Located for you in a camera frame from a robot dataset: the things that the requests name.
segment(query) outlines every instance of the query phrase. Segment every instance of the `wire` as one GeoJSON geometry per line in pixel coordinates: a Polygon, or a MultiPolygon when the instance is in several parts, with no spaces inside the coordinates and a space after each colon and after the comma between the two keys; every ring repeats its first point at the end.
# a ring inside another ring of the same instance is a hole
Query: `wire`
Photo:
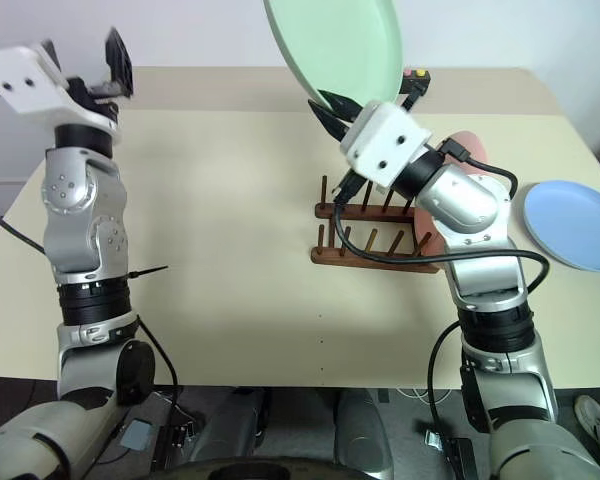
{"type": "MultiPolygon", "coordinates": [[[[400,395],[402,395],[403,397],[407,397],[407,398],[412,398],[414,400],[420,400],[421,403],[424,403],[425,405],[429,405],[429,401],[425,400],[425,398],[427,398],[427,391],[425,390],[424,393],[420,393],[418,392],[418,390],[416,390],[415,388],[412,388],[411,391],[413,392],[413,395],[408,394],[407,392],[405,392],[403,389],[401,388],[396,388],[396,390],[398,391],[398,393],[400,395]]],[[[440,405],[442,402],[444,402],[447,398],[449,398],[449,395],[451,395],[451,389],[447,390],[446,393],[444,395],[442,395],[442,397],[440,397],[438,400],[435,401],[436,405],[440,405]]]]}
{"type": "MultiPolygon", "coordinates": [[[[173,401],[171,400],[170,397],[163,395],[162,393],[155,391],[154,392],[159,398],[161,398],[162,400],[164,400],[165,402],[167,402],[169,405],[171,405],[173,403],[173,401]]],[[[176,410],[178,412],[180,412],[182,415],[184,415],[185,417],[187,417],[190,420],[193,420],[194,422],[198,422],[200,421],[199,418],[194,417],[193,415],[191,415],[190,413],[187,413],[186,410],[184,410],[180,405],[178,405],[176,403],[176,410]]]]}
{"type": "Polygon", "coordinates": [[[42,245],[34,242],[26,235],[23,235],[22,233],[20,233],[18,230],[16,230],[11,225],[9,225],[7,222],[5,222],[2,219],[2,217],[0,217],[0,226],[2,228],[4,228],[7,232],[9,232],[11,235],[13,235],[14,237],[22,240],[24,243],[26,243],[27,245],[29,245],[32,248],[35,248],[38,252],[40,252],[41,254],[44,255],[44,248],[42,248],[42,245]]]}
{"type": "MultiPolygon", "coordinates": [[[[20,233],[19,231],[17,231],[11,225],[9,225],[7,222],[5,222],[2,218],[0,218],[0,226],[2,228],[4,228],[7,232],[9,232],[10,234],[15,236],[16,238],[18,238],[19,240],[22,240],[24,243],[26,243],[27,245],[36,249],[38,252],[40,252],[44,255],[44,248],[42,248],[41,245],[37,244],[36,242],[31,240],[29,237],[27,237],[27,236],[23,235],[22,233],[20,233]]],[[[167,267],[166,266],[158,267],[157,269],[150,269],[150,270],[151,271],[162,270],[163,268],[167,268],[167,267]]],[[[142,329],[142,331],[147,335],[147,337],[149,337],[149,339],[151,340],[151,343],[153,343],[153,346],[156,347],[156,350],[158,350],[158,352],[160,353],[160,356],[162,357],[164,362],[167,364],[167,368],[169,369],[169,373],[171,374],[171,380],[173,383],[173,394],[172,394],[173,400],[171,402],[171,407],[169,408],[169,414],[167,416],[167,427],[169,427],[169,426],[171,426],[171,424],[173,422],[173,416],[176,412],[176,409],[178,408],[178,395],[179,395],[179,388],[180,388],[178,385],[178,375],[176,374],[175,368],[173,367],[173,363],[171,363],[171,359],[167,355],[167,352],[165,352],[164,349],[162,348],[162,345],[160,345],[160,342],[158,342],[156,337],[153,335],[153,333],[151,333],[149,328],[145,325],[145,323],[142,321],[142,319],[140,319],[140,317],[138,317],[138,322],[140,324],[140,328],[142,329]]],[[[31,388],[31,393],[29,394],[29,399],[27,400],[27,404],[25,405],[23,410],[26,410],[29,407],[31,400],[33,399],[33,392],[35,390],[35,386],[36,385],[35,385],[35,380],[34,380],[33,386],[31,388]]],[[[165,435],[165,448],[168,445],[169,445],[169,435],[165,435]]],[[[128,450],[125,453],[123,453],[119,458],[110,460],[108,462],[97,463],[96,465],[105,465],[106,463],[113,463],[114,461],[117,461],[120,458],[122,458],[127,453],[129,453],[128,450]]]]}
{"type": "Polygon", "coordinates": [[[36,391],[36,384],[37,383],[38,383],[37,380],[33,380],[31,382],[31,391],[29,392],[29,397],[27,398],[27,403],[24,404],[24,407],[22,407],[22,410],[20,410],[20,413],[24,412],[31,405],[31,402],[33,401],[33,394],[36,391]]]}
{"type": "Polygon", "coordinates": [[[110,463],[115,463],[118,460],[122,460],[124,457],[127,456],[127,454],[131,451],[130,448],[127,448],[124,452],[122,452],[120,455],[118,455],[117,457],[112,458],[111,460],[104,460],[102,462],[96,462],[93,464],[94,467],[97,467],[99,465],[109,465],[110,463]]]}
{"type": "Polygon", "coordinates": [[[153,273],[153,272],[159,272],[160,270],[164,270],[165,268],[169,268],[169,265],[162,265],[161,267],[153,267],[153,268],[147,268],[146,270],[129,272],[127,274],[127,278],[130,278],[130,279],[138,278],[138,277],[141,277],[142,275],[147,275],[147,274],[153,273]]]}
{"type": "Polygon", "coordinates": [[[485,172],[495,173],[496,175],[501,175],[506,177],[509,182],[511,182],[511,187],[509,187],[509,198],[513,200],[516,192],[518,191],[518,177],[514,175],[513,172],[509,170],[505,170],[504,168],[494,167],[493,165],[487,165],[486,163],[479,162],[471,157],[465,160],[469,165],[474,168],[479,168],[480,170],[484,170],[485,172]]]}
{"type": "MultiPolygon", "coordinates": [[[[169,407],[169,413],[167,414],[166,427],[168,429],[171,426],[171,424],[173,423],[173,416],[175,415],[176,408],[178,406],[178,396],[180,393],[179,392],[180,386],[178,385],[178,374],[176,373],[176,369],[173,367],[173,363],[171,363],[171,359],[169,358],[169,355],[167,355],[167,352],[164,351],[164,349],[162,348],[162,345],[160,345],[160,342],[158,342],[156,337],[153,336],[153,333],[151,333],[149,328],[145,325],[145,323],[140,319],[139,316],[138,316],[138,322],[140,323],[140,328],[142,329],[142,331],[147,335],[147,337],[149,337],[149,340],[151,340],[151,343],[153,343],[153,346],[156,347],[156,350],[158,350],[158,352],[160,353],[160,356],[164,360],[164,363],[167,364],[167,368],[169,369],[169,373],[171,374],[171,383],[173,384],[173,393],[171,394],[171,397],[172,397],[171,398],[171,407],[169,407]]],[[[169,447],[170,438],[171,438],[170,435],[164,436],[164,444],[163,444],[164,451],[166,451],[166,449],[169,447]]]]}
{"type": "Polygon", "coordinates": [[[462,467],[458,465],[458,463],[455,460],[455,457],[452,455],[449,440],[447,439],[447,436],[443,431],[442,423],[440,422],[440,416],[438,415],[438,408],[436,407],[435,397],[433,394],[433,369],[436,364],[436,357],[438,356],[438,351],[440,350],[442,342],[444,342],[445,338],[447,338],[447,336],[449,336],[449,334],[459,326],[460,322],[453,322],[451,325],[445,328],[445,330],[440,334],[440,336],[436,340],[436,343],[433,345],[433,349],[431,349],[431,356],[429,357],[429,366],[427,367],[427,396],[429,398],[429,409],[431,410],[433,425],[436,429],[436,432],[440,436],[440,442],[442,443],[442,451],[444,452],[444,456],[447,458],[447,461],[451,464],[451,468],[453,469],[453,473],[455,474],[456,479],[464,480],[462,467]]]}
{"type": "Polygon", "coordinates": [[[408,258],[396,258],[396,257],[381,257],[368,253],[358,247],[356,247],[351,241],[345,237],[344,230],[342,228],[341,214],[342,204],[337,204],[333,213],[334,223],[336,226],[336,232],[338,237],[342,241],[342,244],[351,250],[354,254],[366,258],[367,260],[373,260],[379,263],[387,263],[391,265],[417,265],[422,263],[442,263],[442,262],[454,262],[457,260],[471,260],[475,258],[490,258],[490,257],[521,257],[529,258],[540,263],[542,268],[538,276],[529,284],[527,290],[529,293],[533,292],[542,281],[547,278],[549,274],[549,260],[539,253],[532,252],[530,250],[513,250],[513,249],[495,249],[495,250],[483,250],[478,252],[466,252],[466,253],[449,253],[445,255],[432,255],[429,257],[408,257],[408,258]]]}

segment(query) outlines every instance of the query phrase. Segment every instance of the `pink plate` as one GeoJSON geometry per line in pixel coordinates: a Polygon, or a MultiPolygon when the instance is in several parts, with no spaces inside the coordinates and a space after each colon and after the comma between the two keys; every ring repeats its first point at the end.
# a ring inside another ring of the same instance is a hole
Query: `pink plate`
{"type": "MultiPolygon", "coordinates": [[[[489,163],[487,162],[487,153],[482,146],[482,143],[474,133],[466,131],[458,132],[451,135],[451,138],[469,150],[473,159],[482,163],[489,163]]],[[[484,173],[482,170],[467,165],[466,163],[458,162],[449,155],[447,155],[444,163],[455,163],[468,174],[484,173]]],[[[413,215],[413,228],[415,229],[416,240],[418,242],[422,240],[427,232],[431,232],[431,239],[429,239],[427,244],[422,249],[422,255],[430,256],[444,253],[444,239],[433,226],[430,213],[422,208],[416,208],[413,215]]]]}

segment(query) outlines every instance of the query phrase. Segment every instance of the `table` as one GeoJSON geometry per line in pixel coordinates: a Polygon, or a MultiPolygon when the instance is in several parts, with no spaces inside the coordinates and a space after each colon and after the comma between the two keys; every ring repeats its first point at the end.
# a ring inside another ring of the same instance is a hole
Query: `table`
{"type": "MultiPolygon", "coordinates": [[[[475,132],[490,163],[518,175],[510,234],[538,250],[521,220],[526,191],[557,178],[600,191],[595,158],[528,72],[432,76],[417,121],[434,141],[475,132]]],[[[429,351],[456,319],[444,274],[310,262],[320,177],[333,185],[346,165],[286,69],[140,69],[136,83],[114,157],[129,196],[130,267],[169,269],[131,281],[132,302],[181,383],[423,386],[429,351]]],[[[6,217],[39,241],[42,178],[40,167],[6,217]]],[[[370,228],[356,223],[352,240],[363,244],[370,228]]],[[[395,228],[379,226],[378,249],[395,228]]],[[[525,261],[525,270],[532,278],[537,267],[525,261]]],[[[530,305],[554,385],[599,387],[600,274],[552,261],[530,305]]],[[[0,376],[55,378],[60,322],[46,259],[0,229],[0,376]]],[[[437,387],[458,387],[459,347],[456,333],[441,351],[437,387]]],[[[156,381],[169,383],[161,361],[156,381]]]]}

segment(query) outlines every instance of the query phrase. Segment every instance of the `green plate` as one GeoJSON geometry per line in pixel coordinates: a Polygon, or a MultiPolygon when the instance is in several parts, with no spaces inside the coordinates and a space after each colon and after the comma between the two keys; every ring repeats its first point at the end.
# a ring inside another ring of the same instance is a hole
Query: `green plate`
{"type": "Polygon", "coordinates": [[[395,101],[402,81],[402,41],[391,0],[264,0],[287,65],[307,93],[318,90],[365,105],[395,101]]]}

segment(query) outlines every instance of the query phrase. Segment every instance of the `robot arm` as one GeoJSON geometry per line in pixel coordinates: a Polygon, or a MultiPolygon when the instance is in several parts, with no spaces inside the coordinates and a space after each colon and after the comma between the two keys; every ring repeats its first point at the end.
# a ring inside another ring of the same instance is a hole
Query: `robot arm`
{"type": "Polygon", "coordinates": [[[112,160],[119,132],[110,98],[133,92],[131,63],[115,30],[106,58],[112,81],[87,88],[80,78],[64,78],[50,43],[0,50],[0,96],[55,133],[45,154],[44,249],[63,315],[59,401],[0,428],[0,479],[81,478],[129,407],[153,389],[153,351],[134,338],[139,317],[127,286],[126,191],[112,160]]]}
{"type": "Polygon", "coordinates": [[[447,254],[485,254],[448,262],[446,276],[462,329],[465,407],[471,424],[491,434],[492,475],[600,478],[600,468],[584,447],[556,424],[556,399],[527,285],[507,235],[511,198],[505,187],[492,177],[466,175],[443,164],[447,153],[460,160],[469,153],[453,140],[439,150],[430,147],[431,132],[403,108],[379,102],[362,108],[321,93],[335,116],[310,101],[311,108],[341,142],[351,167],[336,205],[344,205],[371,180],[415,197],[415,205],[433,216],[447,254]],[[347,127],[336,116],[353,124],[347,127]],[[501,252],[486,254],[493,250],[501,252]]]}

